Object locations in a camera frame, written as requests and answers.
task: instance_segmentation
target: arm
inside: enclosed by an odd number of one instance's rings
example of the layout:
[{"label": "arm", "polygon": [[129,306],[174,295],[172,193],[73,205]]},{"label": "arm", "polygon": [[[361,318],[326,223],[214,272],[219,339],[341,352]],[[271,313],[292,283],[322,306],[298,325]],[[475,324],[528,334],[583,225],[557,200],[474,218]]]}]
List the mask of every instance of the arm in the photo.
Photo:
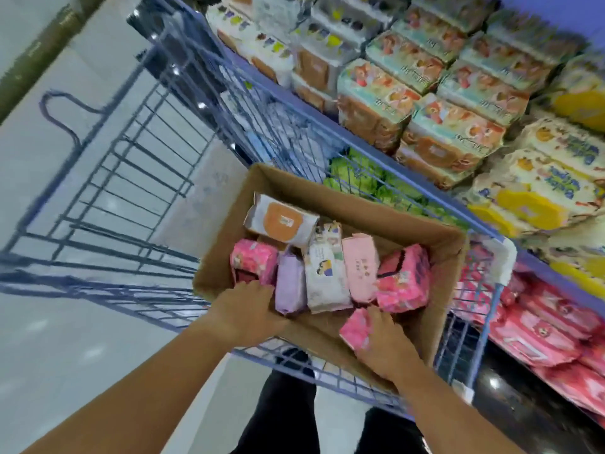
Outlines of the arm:
[{"label": "arm", "polygon": [[523,454],[424,365],[390,314],[376,306],[370,306],[368,311],[372,320],[370,343],[366,350],[358,351],[358,357],[395,384],[433,454]]},{"label": "arm", "polygon": [[276,335],[273,287],[240,283],[159,352],[72,414],[23,454],[155,454],[223,356]]}]

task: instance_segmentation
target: metal shopping cart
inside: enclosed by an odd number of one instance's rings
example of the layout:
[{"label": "metal shopping cart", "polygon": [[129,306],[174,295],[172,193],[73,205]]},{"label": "metal shopping cart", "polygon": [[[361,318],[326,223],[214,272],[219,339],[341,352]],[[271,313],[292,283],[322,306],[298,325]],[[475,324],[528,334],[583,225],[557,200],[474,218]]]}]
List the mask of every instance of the metal shopping cart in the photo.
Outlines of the metal shopping cart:
[{"label": "metal shopping cart", "polygon": [[[208,308],[191,290],[199,255],[167,245],[158,235],[183,204],[201,204],[187,200],[207,192],[198,179],[209,153],[229,152],[244,165],[270,163],[380,200],[359,184],[362,177],[404,197],[409,211],[439,220],[453,216],[454,224],[480,243],[467,258],[467,273],[480,278],[473,278],[476,288],[470,293],[457,291],[435,358],[435,370],[470,401],[487,325],[510,277],[515,247],[420,175],[226,49],[210,33],[203,14],[179,0],[154,2],[167,13],[163,30],[151,35],[153,46],[106,106],[91,108],[62,92],[44,95],[42,113],[71,136],[72,152],[0,253],[0,290],[82,298],[178,332]],[[146,70],[151,63],[160,64],[155,77]],[[58,98],[70,100],[83,114],[98,115],[84,138],[50,114],[49,104]],[[133,102],[132,113],[127,103]],[[354,175],[338,175],[331,168],[337,162],[345,162]],[[398,179],[398,186],[386,183],[384,172]],[[220,189],[223,176],[223,168],[216,167],[204,179]],[[213,213],[203,206],[199,212]],[[460,316],[474,310],[481,294],[491,297],[485,327]],[[312,361],[314,378],[277,365],[276,357],[290,346],[273,338],[233,352],[405,415],[398,396],[319,358]]]}]

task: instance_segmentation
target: black pants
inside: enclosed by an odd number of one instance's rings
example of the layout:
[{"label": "black pants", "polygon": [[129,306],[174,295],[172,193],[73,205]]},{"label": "black pants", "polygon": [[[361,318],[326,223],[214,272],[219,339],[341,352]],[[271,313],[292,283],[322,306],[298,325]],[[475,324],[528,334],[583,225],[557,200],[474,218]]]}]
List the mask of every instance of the black pants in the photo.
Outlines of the black pants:
[{"label": "black pants", "polygon": [[[312,376],[311,370],[304,372]],[[315,391],[315,384],[272,371],[232,454],[320,454],[314,415]],[[426,452],[422,434],[413,422],[378,408],[366,413],[355,454]]]}]

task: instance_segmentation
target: person's right arm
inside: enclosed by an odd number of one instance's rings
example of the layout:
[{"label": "person's right arm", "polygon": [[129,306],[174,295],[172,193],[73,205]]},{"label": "person's right arm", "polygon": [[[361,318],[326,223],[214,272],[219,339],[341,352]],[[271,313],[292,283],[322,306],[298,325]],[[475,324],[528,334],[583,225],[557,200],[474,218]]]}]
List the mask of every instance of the person's right arm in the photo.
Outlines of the person's right arm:
[{"label": "person's right arm", "polygon": [[410,407],[433,454],[522,454],[515,443],[428,368],[403,329],[376,306],[368,308],[372,333],[359,359],[392,381]]}]

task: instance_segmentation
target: cardboard box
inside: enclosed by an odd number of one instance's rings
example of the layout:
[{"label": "cardboard box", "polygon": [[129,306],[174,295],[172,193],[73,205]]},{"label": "cardboard box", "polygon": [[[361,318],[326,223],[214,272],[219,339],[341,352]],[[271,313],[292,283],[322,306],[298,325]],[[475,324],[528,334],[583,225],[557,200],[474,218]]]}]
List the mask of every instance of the cardboard box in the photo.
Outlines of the cardboard box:
[{"label": "cardboard box", "polygon": [[[397,320],[404,326],[420,357],[428,366],[433,365],[452,293],[468,251],[468,241],[463,231],[436,220],[416,217],[329,189],[273,167],[255,164],[249,169],[216,241],[203,257],[193,278],[195,293],[210,302],[223,290],[233,286],[229,254],[235,243],[242,238],[255,238],[243,226],[246,213],[253,205],[255,192],[339,221],[343,224],[344,236],[350,236],[353,232],[370,234],[381,257],[415,243],[427,247],[433,281],[428,305],[400,314]],[[314,315],[302,313],[290,322],[282,337],[369,384],[393,390],[390,382],[361,364],[338,336],[338,330],[351,312],[352,309]]]}]

